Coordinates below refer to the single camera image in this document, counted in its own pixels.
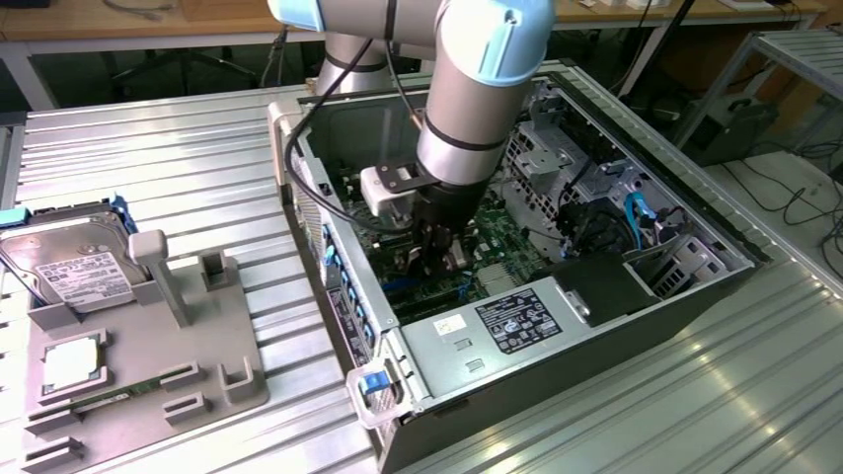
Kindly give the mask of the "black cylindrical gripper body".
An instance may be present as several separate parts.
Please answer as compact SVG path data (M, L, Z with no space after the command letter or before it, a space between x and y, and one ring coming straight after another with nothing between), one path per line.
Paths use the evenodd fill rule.
M486 187L488 181L465 186L440 182L416 190L412 208L412 238L416 243L444 243L464 234Z

